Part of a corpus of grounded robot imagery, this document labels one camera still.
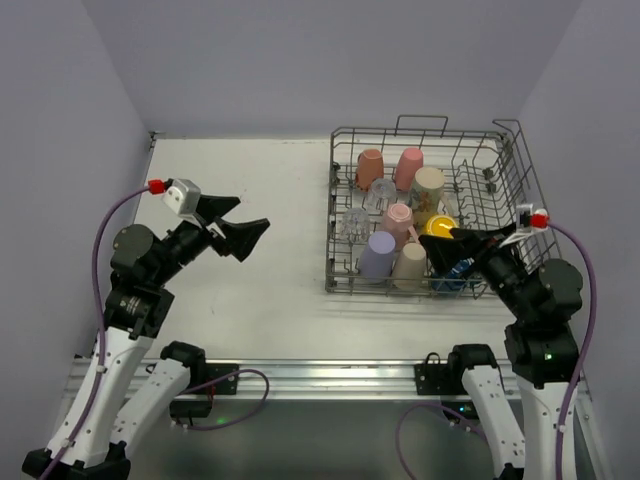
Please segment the blue mug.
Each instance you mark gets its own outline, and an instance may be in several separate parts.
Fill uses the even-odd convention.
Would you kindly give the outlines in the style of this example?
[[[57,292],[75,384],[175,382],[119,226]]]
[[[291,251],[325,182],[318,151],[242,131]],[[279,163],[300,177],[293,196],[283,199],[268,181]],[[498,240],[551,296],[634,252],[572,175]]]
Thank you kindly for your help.
[[[464,290],[474,290],[481,284],[482,280],[475,276],[464,276],[471,266],[472,262],[464,259],[459,261],[443,277],[437,277],[433,274],[431,277],[431,290],[437,295],[458,294]]]

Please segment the yellow mug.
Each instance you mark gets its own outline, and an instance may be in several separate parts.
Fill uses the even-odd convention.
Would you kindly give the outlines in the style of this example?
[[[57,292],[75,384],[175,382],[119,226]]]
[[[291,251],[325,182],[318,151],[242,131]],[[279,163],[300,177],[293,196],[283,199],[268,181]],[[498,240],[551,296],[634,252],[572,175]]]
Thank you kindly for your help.
[[[421,230],[422,235],[452,239],[451,230],[458,227],[456,220],[449,215],[436,214],[432,216]]]

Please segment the beige plastic cup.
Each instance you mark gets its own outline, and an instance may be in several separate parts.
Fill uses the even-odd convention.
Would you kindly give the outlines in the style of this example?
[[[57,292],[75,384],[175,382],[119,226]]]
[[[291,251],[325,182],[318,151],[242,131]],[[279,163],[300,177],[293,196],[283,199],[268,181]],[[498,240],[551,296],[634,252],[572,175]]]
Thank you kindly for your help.
[[[394,286],[405,291],[417,290],[424,278],[426,259],[426,250],[419,243],[407,243],[392,271]]]

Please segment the pink faceted mug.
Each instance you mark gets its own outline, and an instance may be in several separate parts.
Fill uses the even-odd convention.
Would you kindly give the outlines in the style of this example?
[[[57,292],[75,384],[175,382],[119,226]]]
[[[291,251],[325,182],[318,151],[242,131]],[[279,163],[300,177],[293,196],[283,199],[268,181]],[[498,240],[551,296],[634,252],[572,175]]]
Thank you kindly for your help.
[[[382,218],[381,228],[393,237],[396,252],[401,251],[407,242],[419,243],[413,223],[413,212],[403,203],[394,203],[387,208]]]

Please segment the lavender plastic cup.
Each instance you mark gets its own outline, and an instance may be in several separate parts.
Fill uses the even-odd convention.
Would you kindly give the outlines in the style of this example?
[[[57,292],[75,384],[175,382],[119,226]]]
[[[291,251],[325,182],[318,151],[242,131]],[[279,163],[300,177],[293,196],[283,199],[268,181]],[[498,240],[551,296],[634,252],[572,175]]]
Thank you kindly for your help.
[[[381,283],[391,274],[396,241],[386,231],[372,233],[359,258],[360,275],[370,283]]]

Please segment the clear textured glass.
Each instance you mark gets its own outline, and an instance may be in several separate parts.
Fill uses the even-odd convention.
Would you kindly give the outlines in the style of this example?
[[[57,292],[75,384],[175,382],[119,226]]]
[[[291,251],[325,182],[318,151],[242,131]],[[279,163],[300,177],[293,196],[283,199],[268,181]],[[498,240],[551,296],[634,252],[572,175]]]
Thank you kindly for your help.
[[[341,217],[339,238],[350,244],[364,243],[370,235],[370,216],[362,207],[348,209]]]

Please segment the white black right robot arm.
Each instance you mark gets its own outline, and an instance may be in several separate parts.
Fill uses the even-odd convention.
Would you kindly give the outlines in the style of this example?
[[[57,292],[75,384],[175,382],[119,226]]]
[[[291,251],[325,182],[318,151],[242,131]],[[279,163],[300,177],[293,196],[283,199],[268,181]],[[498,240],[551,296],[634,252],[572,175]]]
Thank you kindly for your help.
[[[535,225],[498,230],[454,228],[447,238],[422,235],[434,270],[444,274],[462,260],[472,262],[515,317],[505,329],[505,349],[519,382],[527,416],[524,475],[532,479],[573,479],[568,459],[574,449],[571,417],[574,393],[587,350],[568,323],[582,307],[581,273],[560,258],[529,271],[515,251],[518,242],[538,233]]]

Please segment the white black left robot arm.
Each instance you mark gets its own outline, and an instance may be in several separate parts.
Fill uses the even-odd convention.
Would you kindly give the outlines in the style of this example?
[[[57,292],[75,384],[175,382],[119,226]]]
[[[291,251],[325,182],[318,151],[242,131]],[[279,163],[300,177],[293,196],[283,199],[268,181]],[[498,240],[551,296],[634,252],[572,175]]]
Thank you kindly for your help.
[[[204,195],[182,181],[152,182],[146,190],[181,222],[164,238],[142,224],[114,238],[111,290],[94,298],[99,326],[91,363],[55,435],[26,455],[22,471],[32,478],[127,478],[132,456],[174,398],[215,384],[206,377],[204,350],[174,341],[145,383],[127,394],[174,301],[167,283],[207,249],[244,261],[270,223],[227,222],[239,198]]]

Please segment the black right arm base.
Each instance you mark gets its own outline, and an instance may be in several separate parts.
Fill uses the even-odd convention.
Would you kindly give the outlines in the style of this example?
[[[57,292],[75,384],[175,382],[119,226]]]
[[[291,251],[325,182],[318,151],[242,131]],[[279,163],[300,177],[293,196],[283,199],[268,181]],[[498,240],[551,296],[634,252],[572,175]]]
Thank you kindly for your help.
[[[414,383],[418,396],[429,397],[455,412],[445,411],[444,416],[460,423],[460,418],[479,422],[479,415],[461,383],[454,379],[446,360],[437,352],[430,352],[426,358],[414,365]]]

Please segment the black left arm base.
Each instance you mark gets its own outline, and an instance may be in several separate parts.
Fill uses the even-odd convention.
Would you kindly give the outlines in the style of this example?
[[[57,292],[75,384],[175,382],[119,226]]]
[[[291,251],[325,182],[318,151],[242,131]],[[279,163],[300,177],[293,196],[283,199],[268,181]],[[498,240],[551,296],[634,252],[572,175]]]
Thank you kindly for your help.
[[[239,369],[235,363],[210,363],[206,362],[190,381],[188,387],[192,388],[207,381],[217,380],[224,375],[231,374]],[[196,420],[207,418],[215,402],[218,399],[234,396],[237,393],[239,378],[230,376],[228,379],[209,387],[205,387],[185,397],[179,397],[169,404],[169,416],[173,421],[186,422],[193,426]]]

